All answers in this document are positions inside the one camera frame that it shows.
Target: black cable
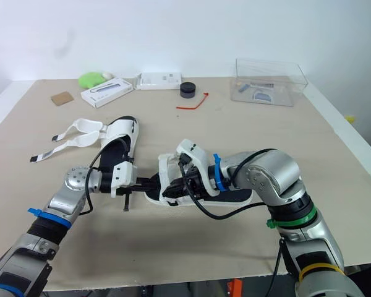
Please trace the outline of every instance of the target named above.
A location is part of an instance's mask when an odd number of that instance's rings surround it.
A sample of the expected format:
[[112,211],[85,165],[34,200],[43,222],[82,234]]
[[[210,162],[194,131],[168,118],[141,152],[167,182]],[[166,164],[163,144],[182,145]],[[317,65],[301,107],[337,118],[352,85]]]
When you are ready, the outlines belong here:
[[92,293],[93,293],[93,291],[90,290],[90,291],[88,292],[88,294],[85,295],[85,297],[88,297],[88,296],[91,295]]
[[266,153],[266,152],[269,152],[270,150],[274,150],[274,148],[265,148],[263,150],[259,150],[255,153],[252,153],[250,156],[248,156],[245,160],[241,161],[240,164],[236,167],[234,173],[232,174],[231,176],[231,179],[229,180],[229,184],[232,184],[234,187],[236,187],[235,185],[235,177],[237,176],[239,170],[242,169],[242,167],[248,162],[250,161],[251,159],[255,158],[256,156],[258,155],[261,155],[262,153]]
[[205,214],[207,215],[208,217],[210,218],[213,218],[215,220],[224,220],[225,218],[229,218],[239,212],[243,212],[244,210],[246,209],[251,209],[252,207],[256,207],[256,206],[261,206],[261,205],[265,205],[264,202],[257,202],[257,203],[253,203],[253,204],[249,204],[249,205],[245,205],[243,207],[240,207],[238,208],[237,210],[234,210],[233,212],[229,212],[227,213],[226,215],[215,215],[211,212],[209,212],[205,207],[203,207],[203,205],[197,200],[197,198],[195,197],[194,193],[192,192],[191,190],[191,187],[188,183],[188,181],[186,181],[186,173],[184,172],[184,167],[183,167],[183,164],[182,163],[179,163],[179,167],[180,167],[180,172],[181,172],[181,176],[183,178],[183,182],[184,182],[184,185],[186,186],[185,188],[187,189],[187,192],[188,192],[188,195],[191,197],[192,201],[195,203],[195,205]]
[[87,173],[87,177],[85,178],[85,196],[87,197],[89,209],[84,211],[84,212],[80,212],[80,215],[86,215],[87,213],[90,213],[93,210],[91,196],[89,195],[89,177],[92,173],[92,170],[94,170],[94,169],[99,170],[99,168],[97,168],[97,167],[90,167],[89,170],[88,170],[88,173]]
[[[122,138],[118,138],[117,140],[119,140],[122,143],[122,145],[125,148],[126,153],[129,153],[128,145],[126,144],[125,140],[122,139]],[[98,154],[93,158],[92,162],[89,165],[89,170],[88,170],[88,173],[87,173],[87,177],[85,178],[85,196],[87,197],[89,209],[87,211],[80,212],[79,215],[86,215],[87,213],[90,213],[93,210],[92,200],[91,200],[91,196],[90,196],[90,193],[89,193],[89,177],[91,175],[92,170],[94,170],[94,169],[95,170],[100,170],[97,167],[93,167],[93,165],[95,164],[96,160],[100,157],[100,155],[103,153],[103,150],[104,150],[104,148],[102,148],[98,152]]]
[[282,245],[281,245],[281,241],[283,241],[283,239],[280,239],[279,240],[279,251],[278,251],[278,256],[276,258],[276,264],[275,264],[275,269],[273,270],[273,274],[272,274],[272,279],[271,279],[271,283],[270,283],[270,287],[265,295],[265,297],[268,297],[272,291],[272,288],[273,288],[273,282],[275,280],[275,277],[277,276],[278,274],[278,269],[279,269],[279,264],[280,264],[280,259],[282,257]]

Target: blue cable tie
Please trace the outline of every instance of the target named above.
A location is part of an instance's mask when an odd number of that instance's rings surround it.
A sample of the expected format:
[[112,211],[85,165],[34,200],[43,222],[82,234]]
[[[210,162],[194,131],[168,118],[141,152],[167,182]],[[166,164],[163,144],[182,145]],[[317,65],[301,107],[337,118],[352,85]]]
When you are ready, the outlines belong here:
[[57,215],[53,215],[51,213],[44,212],[41,209],[32,209],[32,208],[30,208],[27,211],[28,212],[31,212],[36,217],[47,218],[48,220],[51,220],[51,221],[57,222],[59,224],[62,224],[65,227],[67,227],[68,229],[70,229],[70,227],[72,226],[71,222],[69,222],[68,220],[65,220],[64,218],[61,218],[61,217],[59,217]]
[[19,289],[15,288],[15,287],[13,287],[13,286],[2,285],[0,283],[0,289],[11,292],[11,293],[15,294],[17,297],[24,297],[23,292],[20,291]]
[[221,159],[216,153],[213,154],[213,157],[215,158],[215,180],[216,180],[217,187],[221,192],[228,191],[228,189],[224,187],[223,182],[221,181],[221,175],[220,175]]

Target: white product box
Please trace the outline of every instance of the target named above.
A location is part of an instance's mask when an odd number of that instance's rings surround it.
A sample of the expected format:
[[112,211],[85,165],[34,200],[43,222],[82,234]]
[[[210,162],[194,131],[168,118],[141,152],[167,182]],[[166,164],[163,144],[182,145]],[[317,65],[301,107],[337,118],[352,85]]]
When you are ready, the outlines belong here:
[[132,84],[123,79],[115,78],[81,92],[81,97],[93,107],[99,108],[133,91],[133,89]]
[[179,89],[181,74],[178,72],[141,73],[136,77],[136,90],[173,90]]

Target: green ring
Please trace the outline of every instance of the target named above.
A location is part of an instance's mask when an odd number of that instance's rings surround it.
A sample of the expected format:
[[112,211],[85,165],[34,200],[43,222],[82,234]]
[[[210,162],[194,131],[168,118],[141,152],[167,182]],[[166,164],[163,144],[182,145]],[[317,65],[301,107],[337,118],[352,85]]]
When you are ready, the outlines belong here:
[[303,225],[309,222],[311,219],[313,219],[316,213],[317,213],[317,208],[316,206],[313,206],[313,208],[310,210],[310,212],[306,216],[299,218],[298,220],[284,222],[284,221],[275,221],[273,219],[270,219],[267,221],[267,226],[271,229],[274,229],[276,227],[295,227],[295,226]]

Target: plastic container lid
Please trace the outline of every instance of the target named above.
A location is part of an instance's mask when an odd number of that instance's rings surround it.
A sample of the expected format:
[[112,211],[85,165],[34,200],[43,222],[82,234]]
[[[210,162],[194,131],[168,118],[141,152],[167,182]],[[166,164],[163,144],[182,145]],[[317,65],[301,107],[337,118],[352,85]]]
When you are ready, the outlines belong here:
[[180,85],[180,96],[183,98],[192,98],[195,96],[196,86],[192,82],[183,82]]

